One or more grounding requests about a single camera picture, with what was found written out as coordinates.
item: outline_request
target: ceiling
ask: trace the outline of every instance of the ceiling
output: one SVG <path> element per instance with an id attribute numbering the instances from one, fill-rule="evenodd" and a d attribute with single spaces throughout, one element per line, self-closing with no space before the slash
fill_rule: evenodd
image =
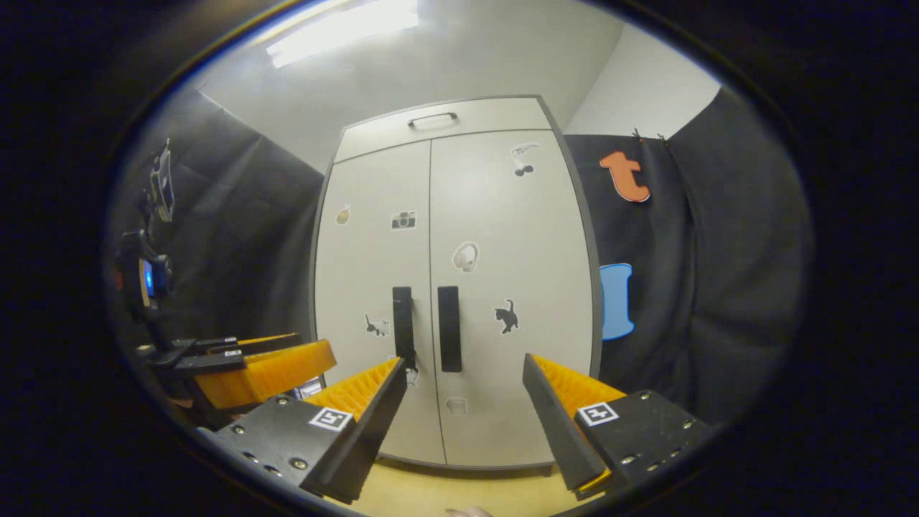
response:
<path id="1" fill-rule="evenodd" d="M 418 16 L 279 69 L 266 52 L 278 38 L 241 45 L 191 85 L 324 172 L 343 127 L 430 102 L 540 94 L 565 127 L 623 29 L 564 0 L 419 0 Z"/>

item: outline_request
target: black fabric backdrop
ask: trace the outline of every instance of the black fabric backdrop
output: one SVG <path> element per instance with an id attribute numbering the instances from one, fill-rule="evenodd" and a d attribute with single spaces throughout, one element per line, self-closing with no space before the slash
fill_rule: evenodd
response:
<path id="1" fill-rule="evenodd" d="M 153 228 L 176 269 L 173 338 L 308 336 L 307 275 L 323 176 L 198 92 L 166 107 L 127 164 L 112 236 L 140 227 L 127 194 L 170 137 L 176 222 Z M 667 145 L 566 137 L 600 265 L 632 266 L 635 329 L 606 341 L 600 380 L 654 389 L 709 422 L 736 415 L 785 358 L 812 253 L 797 173 L 752 109 L 722 90 Z M 621 151 L 651 198 L 625 201 L 599 161 Z M 116 314 L 120 335 L 145 341 Z"/>

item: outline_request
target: white cabinet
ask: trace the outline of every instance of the white cabinet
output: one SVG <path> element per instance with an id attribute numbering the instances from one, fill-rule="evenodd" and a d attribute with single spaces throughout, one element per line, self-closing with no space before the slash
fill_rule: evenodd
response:
<path id="1" fill-rule="evenodd" d="M 313 321 L 338 359 L 331 384 L 396 353 L 392 289 L 412 289 L 418 373 L 383 454 L 552 461 L 524 355 L 596 375 L 602 326 L 593 234 L 562 146 L 535 97 L 410 109 L 343 133 L 317 223 Z"/>

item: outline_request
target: black cabinet handle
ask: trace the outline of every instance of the black cabinet handle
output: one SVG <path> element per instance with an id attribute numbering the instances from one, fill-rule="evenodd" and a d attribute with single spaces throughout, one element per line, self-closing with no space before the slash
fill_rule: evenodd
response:
<path id="1" fill-rule="evenodd" d="M 437 310 L 440 314 L 440 369 L 462 372 L 460 289 L 457 286 L 437 288 Z"/>
<path id="2" fill-rule="evenodd" d="M 448 112 L 446 112 L 446 113 L 435 113 L 434 115 L 425 115 L 424 117 L 418 117 L 417 119 L 411 119 L 410 121 L 408 121 L 408 127 L 412 128 L 412 129 L 418 129 L 418 128 L 416 128 L 415 125 L 414 125 L 414 123 L 415 123 L 416 121 L 423 121 L 424 119 L 431 119 L 431 118 L 434 118 L 434 117 L 442 117 L 442 116 L 444 116 L 444 115 L 449 115 L 450 118 L 451 118 L 452 120 L 454 120 L 454 121 L 457 120 L 457 119 L 460 117 L 459 115 L 457 115 L 457 114 L 454 113 L 453 111 L 448 111 Z"/>
<path id="3" fill-rule="evenodd" d="M 412 330 L 412 288 L 392 288 L 392 336 L 396 355 L 405 359 L 405 367 L 418 371 L 414 365 L 414 331 Z"/>

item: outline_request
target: wooden floor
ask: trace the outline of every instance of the wooden floor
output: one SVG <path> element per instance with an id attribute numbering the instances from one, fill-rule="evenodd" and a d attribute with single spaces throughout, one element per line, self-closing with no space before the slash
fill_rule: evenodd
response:
<path id="1" fill-rule="evenodd" d="M 493 517 L 546 517 L 589 500 L 575 499 L 556 467 L 548 477 L 532 472 L 511 477 L 433 471 L 383 459 L 370 469 L 360 499 L 342 506 L 370 517 L 443 517 L 447 508 L 470 506 Z"/>

